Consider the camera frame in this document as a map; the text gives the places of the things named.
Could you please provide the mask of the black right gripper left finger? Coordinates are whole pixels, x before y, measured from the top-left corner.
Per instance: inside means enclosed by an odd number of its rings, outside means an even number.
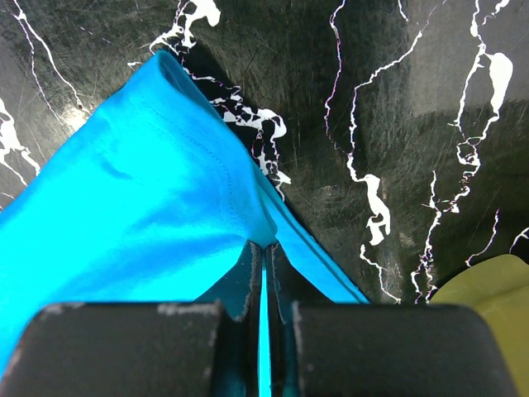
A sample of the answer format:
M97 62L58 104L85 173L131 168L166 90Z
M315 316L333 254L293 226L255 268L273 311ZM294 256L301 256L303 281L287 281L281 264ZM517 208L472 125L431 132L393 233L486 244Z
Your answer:
M56 304L28 323L4 396L256 396L262 250L193 302Z

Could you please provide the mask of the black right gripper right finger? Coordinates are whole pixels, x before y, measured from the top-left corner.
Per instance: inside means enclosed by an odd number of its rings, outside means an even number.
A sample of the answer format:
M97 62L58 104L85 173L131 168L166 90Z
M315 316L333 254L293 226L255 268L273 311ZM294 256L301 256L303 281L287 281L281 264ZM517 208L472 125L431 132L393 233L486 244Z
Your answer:
M472 309L343 304L264 254L273 396L514 396L499 346Z

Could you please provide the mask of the blue t shirt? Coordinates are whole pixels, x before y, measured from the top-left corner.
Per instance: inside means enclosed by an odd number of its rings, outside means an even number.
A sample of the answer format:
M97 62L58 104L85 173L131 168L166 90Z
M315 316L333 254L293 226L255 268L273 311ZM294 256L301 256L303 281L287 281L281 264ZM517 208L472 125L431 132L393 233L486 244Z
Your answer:
M193 302L247 243L279 245L335 303L366 297L297 222L238 137L161 51L1 213L1 380L56 304ZM260 291L258 389L269 383Z

